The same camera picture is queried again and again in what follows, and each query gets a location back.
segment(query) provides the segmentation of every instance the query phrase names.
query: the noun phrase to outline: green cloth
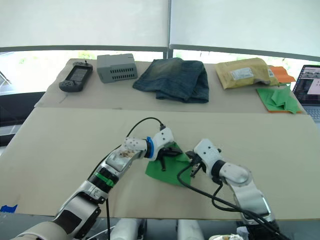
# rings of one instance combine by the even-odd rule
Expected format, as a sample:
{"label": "green cloth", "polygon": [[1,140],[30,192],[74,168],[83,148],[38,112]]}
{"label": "green cloth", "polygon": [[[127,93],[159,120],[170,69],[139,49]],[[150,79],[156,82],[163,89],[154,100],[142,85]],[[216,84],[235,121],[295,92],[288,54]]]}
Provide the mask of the green cloth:
{"label": "green cloth", "polygon": [[[168,147],[179,148],[177,143],[173,143]],[[146,167],[145,174],[154,179],[160,180],[162,182],[182,186],[177,179],[178,173],[189,165],[190,159],[185,153],[181,153],[178,156],[164,156],[164,163],[166,171],[162,171],[161,163],[159,160],[150,161]],[[190,184],[191,182],[191,167],[187,169],[183,174],[181,174],[181,179]]]}
{"label": "green cloth", "polygon": [[283,89],[257,88],[256,90],[269,112],[289,111],[296,114],[301,111],[288,86]]}

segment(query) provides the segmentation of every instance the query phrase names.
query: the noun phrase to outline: white label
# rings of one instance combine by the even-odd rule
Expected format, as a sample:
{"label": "white label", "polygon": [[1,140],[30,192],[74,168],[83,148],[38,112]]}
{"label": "white label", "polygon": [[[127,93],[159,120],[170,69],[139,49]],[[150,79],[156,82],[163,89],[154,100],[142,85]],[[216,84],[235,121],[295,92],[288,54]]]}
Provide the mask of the white label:
{"label": "white label", "polygon": [[268,68],[268,73],[269,73],[269,78],[274,78],[275,77],[274,73],[269,68]]}
{"label": "white label", "polygon": [[245,68],[233,70],[233,71],[231,71],[231,75],[234,80],[248,79],[248,78],[252,78],[254,76],[250,67],[245,67]]}

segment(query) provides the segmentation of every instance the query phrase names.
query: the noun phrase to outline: blue tape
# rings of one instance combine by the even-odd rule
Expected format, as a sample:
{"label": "blue tape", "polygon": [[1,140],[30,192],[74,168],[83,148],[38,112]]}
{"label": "blue tape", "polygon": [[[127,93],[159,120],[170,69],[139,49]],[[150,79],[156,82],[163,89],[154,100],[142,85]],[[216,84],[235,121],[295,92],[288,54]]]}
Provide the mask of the blue tape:
{"label": "blue tape", "polygon": [[155,151],[155,146],[154,146],[154,142],[152,141],[152,138],[147,136],[146,137],[146,141],[150,143],[151,145],[151,150],[150,150],[150,155],[149,155],[149,159],[152,158],[152,156],[154,155],[154,151]]}
{"label": "blue tape", "polygon": [[0,209],[1,213],[15,213],[16,209],[18,207],[18,204],[15,206],[7,206],[7,205],[3,205]]}

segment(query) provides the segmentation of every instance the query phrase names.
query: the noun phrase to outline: laptop keyboard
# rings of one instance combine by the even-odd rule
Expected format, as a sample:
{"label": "laptop keyboard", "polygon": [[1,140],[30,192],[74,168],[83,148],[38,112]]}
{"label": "laptop keyboard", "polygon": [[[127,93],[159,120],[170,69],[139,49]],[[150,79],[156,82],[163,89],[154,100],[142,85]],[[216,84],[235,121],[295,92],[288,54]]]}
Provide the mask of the laptop keyboard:
{"label": "laptop keyboard", "polygon": [[320,121],[320,107],[307,108],[305,110],[314,121]]}

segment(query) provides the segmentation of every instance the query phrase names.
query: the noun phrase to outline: blue ring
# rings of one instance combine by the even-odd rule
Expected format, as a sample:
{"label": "blue ring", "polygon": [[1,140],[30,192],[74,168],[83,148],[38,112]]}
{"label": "blue ring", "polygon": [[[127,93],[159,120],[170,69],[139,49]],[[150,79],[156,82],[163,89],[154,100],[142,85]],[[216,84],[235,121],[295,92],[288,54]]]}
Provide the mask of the blue ring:
{"label": "blue ring", "polygon": [[150,143],[150,145],[151,145],[151,150],[150,150],[150,155],[148,156],[148,159],[150,159],[150,158],[152,158],[152,156],[154,155],[154,142],[152,141],[152,138],[151,137],[149,137],[149,136],[147,136],[146,137],[146,141],[148,142],[148,143]]}

